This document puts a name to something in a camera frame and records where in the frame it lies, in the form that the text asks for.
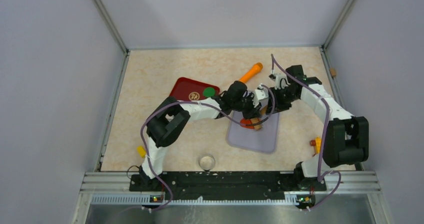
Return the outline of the wooden double-ended dough roller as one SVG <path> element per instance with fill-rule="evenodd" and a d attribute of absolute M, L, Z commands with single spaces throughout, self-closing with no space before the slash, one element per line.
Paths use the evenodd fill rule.
<path fill-rule="evenodd" d="M 262 124 L 260 124 L 260 121 L 262 120 L 261 118 L 266 114 L 266 111 L 267 111 L 267 106 L 263 107 L 260 110 L 260 117 L 250 119 L 250 122 L 253 125 L 253 129 L 255 131 L 262 129 Z"/>

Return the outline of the dark red lacquer tray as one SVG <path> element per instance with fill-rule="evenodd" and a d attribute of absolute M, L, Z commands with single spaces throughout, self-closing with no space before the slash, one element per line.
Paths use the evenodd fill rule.
<path fill-rule="evenodd" d="M 220 93 L 220 88 L 211 84 L 203 83 L 193 79 L 180 77 L 177 79 L 169 96 L 180 101 L 197 101 L 207 99 L 203 96 L 206 87 L 215 88 L 215 95 Z"/>

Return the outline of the green dough disc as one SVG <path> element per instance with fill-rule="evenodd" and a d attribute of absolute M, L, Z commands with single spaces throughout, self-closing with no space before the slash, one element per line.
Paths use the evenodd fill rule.
<path fill-rule="evenodd" d="M 202 92 L 202 95 L 203 95 L 205 98 L 212 97 L 212 96 L 214 96 L 215 94 L 216 94 L 216 90 L 215 90 L 215 88 L 213 88 L 213 87 L 206 87 L 206 88 L 203 90 L 203 92 Z"/>

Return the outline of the yellow toy car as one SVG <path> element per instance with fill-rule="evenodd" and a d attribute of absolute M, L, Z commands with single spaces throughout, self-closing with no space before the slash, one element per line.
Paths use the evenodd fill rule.
<path fill-rule="evenodd" d="M 320 137 L 316 137 L 309 142 L 310 146 L 312 146 L 314 150 L 313 156 L 316 156 L 320 153 L 321 143 L 322 143 L 322 139 Z"/>

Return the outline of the orange-red dough lump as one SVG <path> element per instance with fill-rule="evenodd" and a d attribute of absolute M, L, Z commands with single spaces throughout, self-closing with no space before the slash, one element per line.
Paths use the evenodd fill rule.
<path fill-rule="evenodd" d="M 252 121 L 250 119 L 242 118 L 240 120 L 240 126 L 247 129 L 254 129 L 254 127 L 252 126 Z"/>

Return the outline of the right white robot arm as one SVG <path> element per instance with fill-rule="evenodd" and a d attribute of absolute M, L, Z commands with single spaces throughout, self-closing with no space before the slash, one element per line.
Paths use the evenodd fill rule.
<path fill-rule="evenodd" d="M 369 122 L 345 110 L 329 94 L 317 77 L 307 77 L 301 65 L 287 68 L 283 73 L 271 71 L 275 82 L 271 88 L 275 103 L 269 109 L 288 110 L 292 102 L 302 100 L 323 122 L 323 133 L 318 153 L 294 168 L 293 183 L 300 190 L 308 189 L 314 180 L 321 179 L 340 165 L 364 162 L 369 157 Z"/>

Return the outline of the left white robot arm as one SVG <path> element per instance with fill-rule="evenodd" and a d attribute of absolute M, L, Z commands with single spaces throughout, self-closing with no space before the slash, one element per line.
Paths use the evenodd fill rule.
<path fill-rule="evenodd" d="M 168 147 L 176 142 L 187 123 L 228 117 L 233 111 L 242 113 L 245 118 L 260 117 L 262 103 L 268 98 L 265 88 L 249 91 L 240 81 L 233 82 L 221 94 L 203 100 L 180 101 L 173 96 L 167 97 L 140 129 L 146 151 L 139 167 L 142 185 L 151 191 L 158 188 Z"/>

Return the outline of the small yellow block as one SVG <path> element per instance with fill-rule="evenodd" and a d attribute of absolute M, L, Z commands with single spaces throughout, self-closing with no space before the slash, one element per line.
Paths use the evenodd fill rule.
<path fill-rule="evenodd" d="M 145 148 L 144 148 L 143 146 L 138 146 L 138 147 L 136 148 L 136 150 L 137 150 L 137 153 L 139 154 L 139 156 L 140 156 L 141 158 L 146 158 L 146 157 L 148 157 L 147 152 L 146 152 L 146 150 L 145 150 Z"/>

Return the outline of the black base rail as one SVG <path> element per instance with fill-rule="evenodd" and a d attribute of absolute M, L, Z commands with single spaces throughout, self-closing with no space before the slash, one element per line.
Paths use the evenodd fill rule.
<path fill-rule="evenodd" d="M 133 174 L 129 185 L 132 192 L 158 192 L 174 201 L 283 200 L 289 191 L 327 189 L 316 178 L 300 178 L 291 171 L 169 171 L 154 179 Z"/>

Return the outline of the orange plastic rolling pin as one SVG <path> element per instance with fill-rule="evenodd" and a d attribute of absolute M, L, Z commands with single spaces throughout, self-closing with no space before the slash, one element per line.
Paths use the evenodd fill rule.
<path fill-rule="evenodd" d="M 254 76 L 256 76 L 258 73 L 260 73 L 263 69 L 263 64 L 258 62 L 255 63 L 240 79 L 239 81 L 242 83 L 247 83 L 249 80 L 251 80 Z"/>

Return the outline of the lavender plastic cutting board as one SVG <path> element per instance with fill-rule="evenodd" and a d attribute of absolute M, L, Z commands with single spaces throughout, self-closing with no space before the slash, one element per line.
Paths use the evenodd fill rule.
<path fill-rule="evenodd" d="M 227 132 L 227 142 L 232 147 L 261 153 L 273 153 L 276 149 L 280 114 L 273 114 L 262 129 L 254 130 L 230 123 Z"/>

